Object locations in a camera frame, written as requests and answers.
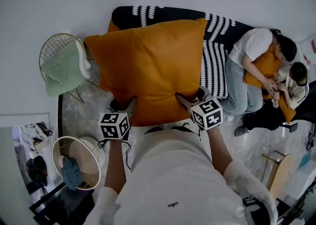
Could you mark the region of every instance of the black hair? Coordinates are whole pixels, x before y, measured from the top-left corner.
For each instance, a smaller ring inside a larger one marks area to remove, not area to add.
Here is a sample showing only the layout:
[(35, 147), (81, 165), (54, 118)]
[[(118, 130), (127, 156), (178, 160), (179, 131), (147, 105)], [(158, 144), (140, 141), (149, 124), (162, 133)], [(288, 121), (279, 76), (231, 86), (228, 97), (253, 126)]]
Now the black hair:
[(297, 82), (307, 79), (307, 68), (302, 62), (293, 63), (291, 67), (291, 78)]
[(272, 34), (276, 37), (277, 42), (281, 46), (281, 52), (283, 53), (287, 61), (292, 61), (296, 55), (297, 48), (293, 40), (281, 34), (278, 29), (270, 29)]

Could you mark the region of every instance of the white shirt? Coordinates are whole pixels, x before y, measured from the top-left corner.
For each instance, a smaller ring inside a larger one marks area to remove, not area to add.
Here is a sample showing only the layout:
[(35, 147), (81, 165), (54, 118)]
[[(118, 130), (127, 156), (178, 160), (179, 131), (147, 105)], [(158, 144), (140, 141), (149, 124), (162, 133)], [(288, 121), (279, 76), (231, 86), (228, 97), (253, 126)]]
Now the white shirt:
[(237, 179), (271, 208), (272, 224), (277, 222), (267, 189), (241, 162), (232, 162), (222, 177), (197, 134), (144, 135), (131, 169), (119, 195), (108, 187), (100, 191), (85, 225), (248, 225), (242, 199), (231, 189)]
[(285, 86), (290, 95), (290, 106), (293, 110), (295, 110), (295, 108), (298, 107), (307, 97), (308, 92), (310, 91), (310, 86), (308, 82), (306, 82), (306, 85), (299, 85), (296, 81), (290, 78), (291, 67), (292, 66), (289, 65), (278, 70), (278, 81), (285, 81)]
[(247, 54), (252, 61), (257, 59), (261, 54), (268, 51), (272, 43), (273, 35), (269, 29), (255, 28), (246, 32), (229, 54), (229, 58), (241, 65), (241, 60)]

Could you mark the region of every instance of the person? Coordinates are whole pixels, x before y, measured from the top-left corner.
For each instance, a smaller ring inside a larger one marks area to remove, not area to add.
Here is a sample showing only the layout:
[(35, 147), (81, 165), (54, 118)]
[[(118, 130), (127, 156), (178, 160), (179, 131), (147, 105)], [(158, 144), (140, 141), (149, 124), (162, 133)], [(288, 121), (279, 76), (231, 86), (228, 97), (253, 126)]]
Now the person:
[(134, 146), (127, 181), (122, 143), (110, 140), (105, 185), (84, 224), (276, 225), (271, 194), (232, 159), (218, 127), (207, 134), (212, 160), (186, 127), (149, 130)]
[[(277, 87), (284, 94), (287, 107), (295, 110), (309, 93), (307, 68), (303, 63), (295, 62), (292, 66), (279, 69), (277, 80)], [(268, 100), (259, 111), (245, 119), (241, 127), (236, 128), (235, 136), (245, 135), (254, 128), (273, 131), (285, 121), (280, 107), (275, 108), (273, 102)]]
[(296, 45), (282, 35), (280, 30), (252, 29), (234, 44), (225, 65), (229, 97), (221, 101), (227, 121), (232, 121), (236, 114), (255, 112), (262, 107), (261, 89), (243, 82), (244, 70), (258, 79), (269, 94), (274, 96), (274, 90), (277, 89), (275, 82), (266, 78), (252, 63), (269, 49), (270, 44), (274, 45), (275, 55), (280, 60), (290, 62), (294, 59)]

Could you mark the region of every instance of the orange pillow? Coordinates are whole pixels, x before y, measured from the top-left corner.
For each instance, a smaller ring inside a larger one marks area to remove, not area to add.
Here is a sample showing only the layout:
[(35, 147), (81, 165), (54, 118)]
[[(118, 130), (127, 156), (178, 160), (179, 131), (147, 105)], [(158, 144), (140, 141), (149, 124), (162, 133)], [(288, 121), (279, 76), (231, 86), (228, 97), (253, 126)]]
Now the orange pillow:
[[(281, 60), (275, 56), (273, 44), (269, 46), (268, 51), (253, 61), (253, 64), (255, 64), (257, 69), (267, 78), (272, 77), (277, 72), (281, 63)], [(263, 84), (246, 70), (243, 75), (243, 82), (263, 88)]]
[[(270, 95), (264, 95), (263, 99), (271, 99)], [(285, 120), (287, 123), (290, 123), (291, 120), (294, 118), (296, 111), (292, 108), (287, 107), (285, 97), (283, 93), (280, 93), (280, 99), (278, 100), (278, 105), (285, 116)]]
[(100, 87), (122, 107), (137, 96), (134, 126), (189, 118), (175, 93), (198, 91), (206, 25), (204, 18), (177, 20), (85, 38), (100, 65)]

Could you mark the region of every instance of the marble floor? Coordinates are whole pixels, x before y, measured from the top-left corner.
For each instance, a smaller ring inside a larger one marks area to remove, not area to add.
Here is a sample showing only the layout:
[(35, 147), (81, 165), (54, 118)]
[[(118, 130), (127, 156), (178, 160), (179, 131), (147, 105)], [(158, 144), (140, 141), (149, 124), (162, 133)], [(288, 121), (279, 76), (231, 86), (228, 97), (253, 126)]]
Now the marble floor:
[[(94, 62), (91, 62), (91, 64), (93, 75), (90, 80), (94, 83), (98, 83), (98, 67)], [(68, 94), (63, 96), (63, 135), (75, 137), (90, 136), (99, 141), (103, 140), (102, 135), (98, 132), (98, 118), (100, 113), (104, 112), (106, 101), (112, 96), (111, 93), (104, 92), (89, 82), (85, 82), (81, 85), (78, 91), (84, 103), (78, 102)], [(197, 125), (190, 119), (185, 121), (190, 123), (192, 131), (198, 131)], [(181, 125), (185, 121), (178, 122), (177, 124)], [(293, 174), (298, 169), (302, 157), (307, 153), (304, 142), (311, 129), (311, 123), (299, 121), (298, 129), (294, 133), (290, 133), (288, 129), (284, 128), (278, 128), (275, 131), (257, 128), (247, 135), (235, 137), (234, 130), (240, 125), (241, 117), (235, 117), (232, 122), (224, 121), (219, 128), (232, 157), (234, 159), (240, 159), (260, 181), (264, 184), (268, 182), (272, 168), (272, 163), (264, 159), (262, 154), (272, 155), (272, 157), (276, 159), (281, 158), (279, 155), (274, 154), (274, 150), (278, 150), (284, 154), (293, 154), (294, 164), (291, 173)], [(136, 140), (148, 129), (148, 127), (132, 127), (128, 140), (132, 147)], [(210, 155), (210, 147), (206, 133), (201, 133), (201, 141), (206, 152)], [(126, 144), (123, 145), (123, 151), (126, 151), (127, 148)], [(108, 146), (105, 146), (104, 150), (107, 155)], [(128, 155), (129, 164), (131, 164), (132, 159), (133, 148)], [(102, 169), (102, 179), (95, 191), (96, 195), (98, 189), (104, 184), (106, 168), (107, 159)], [(125, 170), (128, 177), (130, 172), (127, 166)]]

